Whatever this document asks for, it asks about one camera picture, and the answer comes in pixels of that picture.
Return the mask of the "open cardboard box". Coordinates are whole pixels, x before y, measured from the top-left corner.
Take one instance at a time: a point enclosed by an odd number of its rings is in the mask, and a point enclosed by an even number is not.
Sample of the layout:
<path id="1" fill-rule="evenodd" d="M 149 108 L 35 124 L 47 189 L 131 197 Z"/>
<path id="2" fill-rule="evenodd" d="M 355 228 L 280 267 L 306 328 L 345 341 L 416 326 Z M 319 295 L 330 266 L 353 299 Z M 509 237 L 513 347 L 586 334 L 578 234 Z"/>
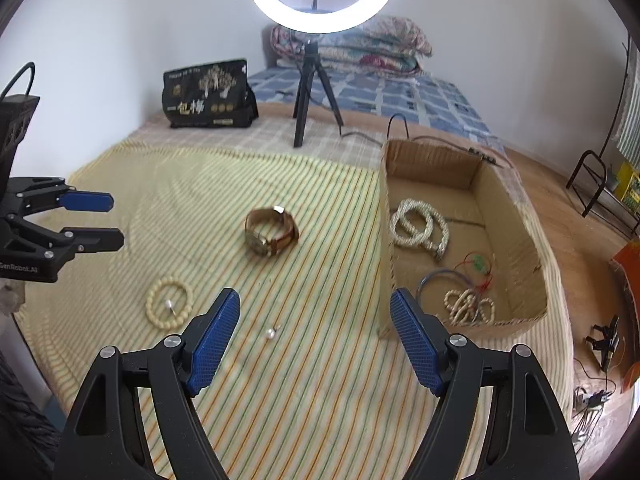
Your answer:
<path id="1" fill-rule="evenodd" d="M 493 164 L 431 143 L 390 140 L 380 169 L 378 333 L 396 335 L 390 295 L 475 339 L 526 332 L 548 312 L 544 265 Z"/>

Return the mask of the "black device on floor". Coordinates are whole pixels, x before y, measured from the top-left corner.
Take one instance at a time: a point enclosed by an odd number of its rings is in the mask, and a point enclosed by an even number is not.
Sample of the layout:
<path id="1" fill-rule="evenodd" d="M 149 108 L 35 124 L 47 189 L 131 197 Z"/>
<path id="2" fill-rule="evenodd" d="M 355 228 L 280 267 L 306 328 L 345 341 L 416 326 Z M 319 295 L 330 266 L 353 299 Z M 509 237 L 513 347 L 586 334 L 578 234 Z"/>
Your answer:
<path id="1" fill-rule="evenodd" d="M 600 338 L 588 335 L 585 342 L 590 345 L 591 350 L 597 354 L 600 370 L 607 373 L 610 369 L 613 356 L 620 345 L 620 334 L 618 326 L 620 325 L 620 317 L 614 314 L 611 322 L 606 325 L 594 324 L 591 326 L 593 333 L 598 333 Z"/>

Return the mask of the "folded floral quilt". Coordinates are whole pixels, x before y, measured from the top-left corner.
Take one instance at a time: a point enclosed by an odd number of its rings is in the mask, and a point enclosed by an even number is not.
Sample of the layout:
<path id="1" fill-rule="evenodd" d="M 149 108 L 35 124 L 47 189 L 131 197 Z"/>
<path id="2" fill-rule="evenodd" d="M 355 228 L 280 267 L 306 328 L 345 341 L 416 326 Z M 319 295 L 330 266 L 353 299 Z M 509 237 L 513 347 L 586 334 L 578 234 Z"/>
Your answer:
<path id="1" fill-rule="evenodd" d="M 422 61 L 433 48 L 422 28 L 410 18 L 378 14 L 363 24 L 330 34 L 311 35 L 276 25 L 270 32 L 273 52 L 301 61 L 306 44 L 318 46 L 321 62 L 332 70 L 411 78 L 423 73 Z"/>

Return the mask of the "beige plaid blanket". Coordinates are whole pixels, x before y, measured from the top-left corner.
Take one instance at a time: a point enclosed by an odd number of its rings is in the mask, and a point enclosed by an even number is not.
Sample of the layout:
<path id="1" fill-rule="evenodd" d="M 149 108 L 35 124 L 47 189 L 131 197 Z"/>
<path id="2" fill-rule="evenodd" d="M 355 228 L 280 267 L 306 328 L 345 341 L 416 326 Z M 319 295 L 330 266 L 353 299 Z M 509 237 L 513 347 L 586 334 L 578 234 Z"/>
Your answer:
<path id="1" fill-rule="evenodd" d="M 291 104 L 260 103 L 259 118 L 245 129 L 174 129 L 158 113 L 134 130 L 129 139 L 182 148 L 237 148 L 256 153 L 307 155 L 369 169 L 380 166 L 381 145 L 388 139 L 417 140 L 463 153 L 477 151 L 496 160 L 494 170 L 518 206 L 529 234 L 540 237 L 544 232 L 520 174 L 505 154 L 453 133 L 404 122 L 399 117 L 390 119 L 360 112 L 345 112 L 345 132 L 339 133 L 331 114 L 316 106 L 309 110 L 303 146 L 294 148 L 292 108 Z"/>

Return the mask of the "black snack bag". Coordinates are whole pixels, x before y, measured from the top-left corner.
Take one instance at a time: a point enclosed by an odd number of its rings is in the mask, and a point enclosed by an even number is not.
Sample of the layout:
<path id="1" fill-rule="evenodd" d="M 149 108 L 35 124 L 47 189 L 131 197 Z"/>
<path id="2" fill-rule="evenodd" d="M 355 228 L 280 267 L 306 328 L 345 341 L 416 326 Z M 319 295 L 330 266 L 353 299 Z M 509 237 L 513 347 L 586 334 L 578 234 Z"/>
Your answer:
<path id="1" fill-rule="evenodd" d="M 245 58 L 168 70 L 163 83 L 171 128 L 248 128 L 259 117 Z"/>

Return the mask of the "brown leather wristwatch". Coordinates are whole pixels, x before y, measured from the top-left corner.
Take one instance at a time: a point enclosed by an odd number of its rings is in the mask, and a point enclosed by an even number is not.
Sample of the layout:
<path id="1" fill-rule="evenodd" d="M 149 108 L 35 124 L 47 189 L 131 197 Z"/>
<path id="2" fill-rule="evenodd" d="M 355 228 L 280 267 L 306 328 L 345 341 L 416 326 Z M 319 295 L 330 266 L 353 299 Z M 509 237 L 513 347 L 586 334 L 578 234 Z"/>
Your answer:
<path id="1" fill-rule="evenodd" d="M 248 213 L 244 237 L 255 254 L 273 257 L 299 240 L 299 230 L 294 217 L 283 206 L 271 206 Z"/>

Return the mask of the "black clothes rack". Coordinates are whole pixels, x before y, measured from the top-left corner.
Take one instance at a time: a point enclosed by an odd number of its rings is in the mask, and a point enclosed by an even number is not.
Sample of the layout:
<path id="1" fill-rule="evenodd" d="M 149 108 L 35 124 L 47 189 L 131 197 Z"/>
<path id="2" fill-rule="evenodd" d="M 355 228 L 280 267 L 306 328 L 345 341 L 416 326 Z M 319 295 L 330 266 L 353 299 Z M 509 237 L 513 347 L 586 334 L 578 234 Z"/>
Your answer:
<path id="1" fill-rule="evenodd" d="M 639 235 L 639 211 L 634 214 L 614 195 L 618 185 L 616 174 L 622 163 L 626 162 L 617 149 L 615 136 L 623 103 L 632 42 L 634 42 L 632 39 L 626 40 L 623 84 L 605 140 L 600 150 L 587 150 L 582 153 L 565 185 L 567 190 L 575 194 L 579 205 L 582 206 L 580 213 L 582 217 L 593 216 L 627 238 Z"/>

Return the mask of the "yellow box on rack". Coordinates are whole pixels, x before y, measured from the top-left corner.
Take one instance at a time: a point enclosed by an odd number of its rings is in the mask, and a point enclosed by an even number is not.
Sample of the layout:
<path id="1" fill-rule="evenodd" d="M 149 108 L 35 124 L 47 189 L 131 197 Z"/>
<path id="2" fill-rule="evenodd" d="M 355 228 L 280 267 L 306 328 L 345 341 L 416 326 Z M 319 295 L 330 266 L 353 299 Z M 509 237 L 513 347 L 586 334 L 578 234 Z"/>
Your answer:
<path id="1" fill-rule="evenodd" d="M 618 180 L 617 188 L 614 192 L 616 198 L 634 214 L 639 211 L 640 206 L 640 182 L 639 173 L 629 162 L 623 162 L 620 170 L 616 174 Z"/>

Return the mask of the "blue patterned bed sheet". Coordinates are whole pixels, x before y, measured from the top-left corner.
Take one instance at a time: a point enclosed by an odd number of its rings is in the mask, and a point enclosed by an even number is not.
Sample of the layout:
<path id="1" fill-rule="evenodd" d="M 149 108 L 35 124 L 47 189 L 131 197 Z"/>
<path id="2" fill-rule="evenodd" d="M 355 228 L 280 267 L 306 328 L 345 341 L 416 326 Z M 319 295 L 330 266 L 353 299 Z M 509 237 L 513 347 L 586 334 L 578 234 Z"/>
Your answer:
<path id="1" fill-rule="evenodd" d="M 390 78 L 328 70 L 328 75 L 341 112 L 382 117 L 401 114 L 407 122 L 453 133 L 504 153 L 502 142 L 452 82 L 429 74 Z M 295 66 L 274 66 L 250 76 L 248 82 L 259 102 L 294 104 L 299 77 Z"/>

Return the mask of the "yellow striped cloth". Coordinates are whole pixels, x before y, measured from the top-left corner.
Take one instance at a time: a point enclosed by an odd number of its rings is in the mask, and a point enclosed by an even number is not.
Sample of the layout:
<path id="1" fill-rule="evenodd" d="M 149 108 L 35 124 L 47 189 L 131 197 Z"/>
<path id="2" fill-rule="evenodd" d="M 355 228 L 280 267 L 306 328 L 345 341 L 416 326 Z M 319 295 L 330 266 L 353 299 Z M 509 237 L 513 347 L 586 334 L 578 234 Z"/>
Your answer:
<path id="1" fill-rule="evenodd" d="M 64 228 L 119 229 L 125 237 L 118 252 L 77 254 L 50 284 L 29 285 L 17 313 L 66 416 L 101 349 L 152 348 L 231 288 L 240 297 L 239 321 L 212 382 L 192 400 L 223 479 L 409 479 L 438 400 L 416 378 L 393 321 L 395 337 L 378 333 L 380 169 L 125 141 L 69 179 L 43 182 L 51 203 L 40 192 L 20 194 L 27 210 L 40 211 L 40 228 L 57 237 Z M 111 194 L 114 207 L 66 210 L 58 196 L 68 191 Z M 245 243 L 244 223 L 251 210 L 271 206 L 292 214 L 299 240 L 264 257 Z M 568 428 L 570 342 L 560 274 L 544 233 L 533 240 L 549 299 L 535 326 L 475 339 L 439 321 L 480 348 L 529 346 Z M 276 326 L 268 339 L 266 330 Z M 491 388 L 480 392 L 454 479 L 476 479 L 491 395 Z M 152 394 L 139 389 L 138 396 L 157 479 L 178 479 Z"/>

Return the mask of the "striped hanging cloth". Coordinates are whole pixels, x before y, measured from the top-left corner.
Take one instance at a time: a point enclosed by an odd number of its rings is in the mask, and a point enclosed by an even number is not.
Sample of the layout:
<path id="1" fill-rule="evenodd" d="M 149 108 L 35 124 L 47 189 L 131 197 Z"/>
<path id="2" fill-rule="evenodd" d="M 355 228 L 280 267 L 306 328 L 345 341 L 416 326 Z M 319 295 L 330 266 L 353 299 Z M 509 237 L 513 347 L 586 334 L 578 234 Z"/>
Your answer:
<path id="1" fill-rule="evenodd" d="M 639 50 L 632 42 L 620 118 L 615 136 L 617 149 L 634 168 L 639 167 Z"/>

